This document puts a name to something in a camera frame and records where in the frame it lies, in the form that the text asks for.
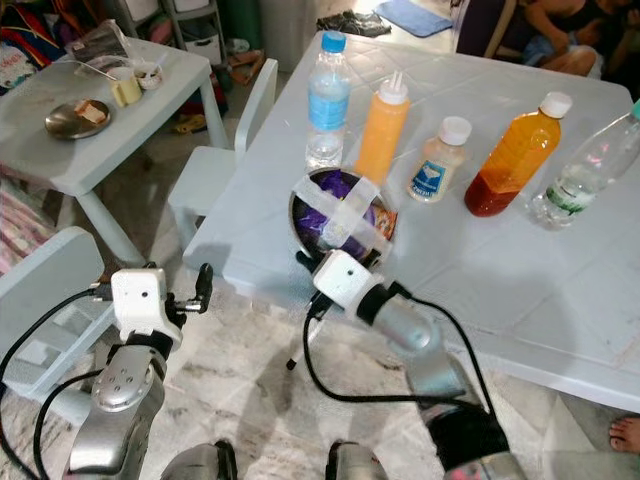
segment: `bare foot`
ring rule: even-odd
[[[640,418],[622,418],[614,422],[609,436],[614,450],[640,454]]]

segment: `plastic bottle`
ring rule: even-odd
[[[471,124],[461,117],[447,117],[438,136],[422,148],[422,166],[407,185],[409,195],[419,202],[433,203],[442,198],[451,179],[465,161],[464,144],[471,135]]]
[[[356,173],[377,185],[384,183],[408,111],[407,86],[402,83],[402,73],[394,72],[371,100]]]
[[[551,92],[537,112],[511,122],[467,189],[464,201],[471,213],[490,217],[509,206],[560,143],[560,119],[571,104],[568,95]]]
[[[309,78],[307,169],[339,167],[342,161],[344,125],[349,106],[349,69],[344,58],[346,37],[325,32],[322,51]]]
[[[551,229],[570,225],[639,155],[640,101],[582,144],[555,181],[533,197],[533,215]]]

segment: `metal plate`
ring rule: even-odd
[[[109,125],[111,114],[107,105],[98,100],[89,100],[92,106],[107,116],[102,123],[95,124],[74,111],[80,101],[64,103],[51,111],[44,119],[44,127],[50,135],[60,140],[76,140],[95,135]]]

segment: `blue label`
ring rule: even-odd
[[[309,92],[309,120],[318,130],[338,130],[347,118],[349,96],[334,100]]]
[[[423,197],[432,197],[440,190],[446,168],[425,162],[420,171],[411,181],[411,189]]]

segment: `plastic table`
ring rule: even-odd
[[[631,107],[617,85],[462,55],[435,55],[349,37],[353,71],[345,163],[359,152],[372,92],[404,72],[412,107],[386,189],[398,209],[390,259],[382,266],[416,296],[449,308],[465,325],[485,367],[640,412],[640,165],[605,191],[570,228],[534,225],[525,205],[588,136]],[[210,262],[238,292],[286,307],[313,293],[294,259],[291,188],[304,174],[306,82],[316,37],[184,254]],[[574,106],[554,155],[505,212],[476,218],[465,190],[512,118],[535,110],[551,90]],[[424,140],[445,116],[473,124],[473,157],[434,205],[405,192]],[[447,328],[447,338],[456,341]]]
[[[127,159],[200,89],[211,144],[228,146],[209,75],[209,61],[162,45],[130,39],[148,61],[169,55],[164,82],[126,108],[118,108],[108,81],[74,75],[77,64],[54,63],[0,99],[0,171],[75,197],[120,262],[145,260],[93,189]],[[82,98],[109,105],[111,124],[82,140],[60,141],[47,134],[44,119],[56,106]]]

